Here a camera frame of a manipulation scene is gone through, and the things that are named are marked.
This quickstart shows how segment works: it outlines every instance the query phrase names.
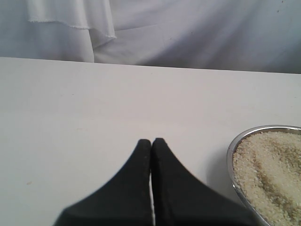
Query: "silver bowl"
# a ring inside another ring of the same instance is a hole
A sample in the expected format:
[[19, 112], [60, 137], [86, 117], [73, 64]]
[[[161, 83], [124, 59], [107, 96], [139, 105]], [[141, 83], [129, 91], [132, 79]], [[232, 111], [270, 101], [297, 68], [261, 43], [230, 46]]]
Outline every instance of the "silver bowl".
[[241, 143], [243, 139], [246, 139], [250, 135], [263, 133], [263, 132], [284, 132], [284, 133], [296, 133], [301, 134], [301, 127], [296, 126], [283, 126], [283, 125], [269, 125], [269, 126], [258, 126], [252, 129], [248, 129], [245, 132], [239, 134], [230, 144], [227, 151], [227, 167], [230, 179], [232, 181], [233, 187], [239, 196], [242, 203], [254, 214], [258, 223], [262, 226], [270, 226], [270, 224], [257, 212], [257, 210], [251, 206], [250, 202], [245, 197], [242, 190], [239, 188], [238, 184], [234, 178], [234, 169], [233, 169], [233, 154], [236, 151], [236, 148]]

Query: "uncooked rice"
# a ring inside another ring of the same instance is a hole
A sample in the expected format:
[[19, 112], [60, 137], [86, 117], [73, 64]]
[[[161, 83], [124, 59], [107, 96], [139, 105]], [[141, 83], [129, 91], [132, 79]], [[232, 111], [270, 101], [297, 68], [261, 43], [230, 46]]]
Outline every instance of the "uncooked rice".
[[251, 135], [238, 145], [233, 168], [239, 188], [269, 224], [301, 226], [301, 135]]

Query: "table surface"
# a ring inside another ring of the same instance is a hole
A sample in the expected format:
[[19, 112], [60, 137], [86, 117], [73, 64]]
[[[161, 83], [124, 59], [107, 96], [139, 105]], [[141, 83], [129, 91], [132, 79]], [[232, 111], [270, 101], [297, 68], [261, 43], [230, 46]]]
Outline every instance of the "table surface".
[[165, 138], [198, 179], [237, 201], [230, 142], [255, 126], [301, 126], [300, 102], [296, 74], [0, 58], [0, 225], [52, 225], [140, 138]]

